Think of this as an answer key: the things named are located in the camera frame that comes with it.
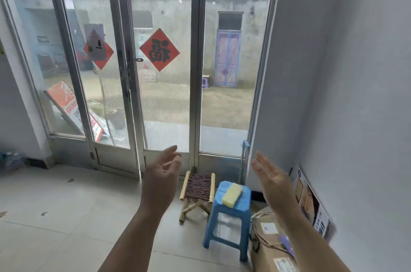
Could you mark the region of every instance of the glass pane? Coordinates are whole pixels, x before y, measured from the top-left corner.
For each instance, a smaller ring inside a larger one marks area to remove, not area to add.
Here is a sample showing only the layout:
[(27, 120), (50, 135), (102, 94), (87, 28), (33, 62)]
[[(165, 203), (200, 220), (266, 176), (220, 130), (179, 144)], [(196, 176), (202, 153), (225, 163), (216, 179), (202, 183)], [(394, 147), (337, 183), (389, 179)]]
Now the glass pane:
[(13, 17), (22, 22), (18, 35), (28, 42), (22, 42), (23, 51), (50, 132), (84, 136), (52, 0), (8, 1), (17, 8)]
[[(143, 59), (136, 65), (146, 147), (160, 151), (178, 145), (179, 151), (188, 152), (191, 0), (131, 0), (131, 4), (136, 56)], [(152, 28), (137, 28), (148, 13)]]
[(200, 152), (241, 156), (268, 0), (206, 0)]
[(110, 0), (64, 1), (94, 139), (129, 149)]

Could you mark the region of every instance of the yellow sponge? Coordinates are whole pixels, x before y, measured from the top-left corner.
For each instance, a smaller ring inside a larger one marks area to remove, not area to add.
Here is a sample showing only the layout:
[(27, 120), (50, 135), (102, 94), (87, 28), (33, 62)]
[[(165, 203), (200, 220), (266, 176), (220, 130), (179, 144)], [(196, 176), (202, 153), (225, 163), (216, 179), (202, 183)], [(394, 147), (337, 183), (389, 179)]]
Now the yellow sponge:
[(223, 204), (233, 208), (243, 191), (243, 187), (239, 184), (233, 183), (223, 196)]

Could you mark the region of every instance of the tiled floor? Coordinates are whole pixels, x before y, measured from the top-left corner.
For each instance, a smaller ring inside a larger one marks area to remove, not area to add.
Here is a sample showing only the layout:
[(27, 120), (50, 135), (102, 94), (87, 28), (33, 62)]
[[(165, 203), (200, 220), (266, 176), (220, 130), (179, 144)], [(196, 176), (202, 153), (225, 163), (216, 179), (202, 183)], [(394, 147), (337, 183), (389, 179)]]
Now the tiled floor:
[[(134, 180), (69, 166), (0, 175), (0, 212), (8, 211), (0, 218), (0, 271), (97, 271), (136, 212), (140, 189)], [(179, 195), (160, 223), (149, 271), (251, 271), (237, 249), (214, 241), (203, 248), (201, 210), (179, 225)], [(215, 234), (239, 242), (240, 223), (222, 217)]]

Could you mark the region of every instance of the red diamond sign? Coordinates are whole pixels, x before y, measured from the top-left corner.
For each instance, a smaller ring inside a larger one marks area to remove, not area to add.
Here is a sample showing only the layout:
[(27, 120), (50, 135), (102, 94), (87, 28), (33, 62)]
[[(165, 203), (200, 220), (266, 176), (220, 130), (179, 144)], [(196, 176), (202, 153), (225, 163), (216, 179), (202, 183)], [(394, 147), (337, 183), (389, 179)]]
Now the red diamond sign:
[[(103, 60), (103, 61), (93, 60), (93, 62), (95, 63), (95, 65), (96, 65), (100, 70), (102, 70), (102, 69), (106, 66), (107, 62), (110, 60), (111, 56), (112, 56), (113, 53), (114, 53), (113, 49), (111, 49), (111, 47), (108, 45), (107, 42), (104, 44), (104, 49), (106, 50), (106, 59)], [(90, 49), (90, 46), (89, 46), (87, 43), (84, 45), (83, 50), (84, 50), (84, 52), (85, 52), (87, 55), (89, 55), (89, 53), (92, 52), (92, 49)]]
[(180, 54), (161, 28), (156, 30), (140, 50), (159, 72)]

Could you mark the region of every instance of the cardboard box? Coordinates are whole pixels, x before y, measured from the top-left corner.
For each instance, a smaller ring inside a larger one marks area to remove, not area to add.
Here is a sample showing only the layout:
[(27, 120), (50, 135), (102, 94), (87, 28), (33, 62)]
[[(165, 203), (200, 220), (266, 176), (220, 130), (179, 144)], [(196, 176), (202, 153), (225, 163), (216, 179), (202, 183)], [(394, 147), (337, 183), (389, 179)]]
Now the cardboard box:
[(269, 248), (260, 241), (259, 235), (271, 245), (283, 248), (280, 235), (285, 235), (274, 215), (264, 215), (254, 219), (250, 229), (249, 252), (254, 272), (298, 272), (295, 259), (285, 251)]
[(330, 216), (325, 211), (314, 191), (312, 191), (312, 187), (298, 165), (293, 167), (291, 178), (294, 184), (295, 197), (302, 213), (311, 222), (314, 229), (322, 237), (325, 237), (331, 224)]

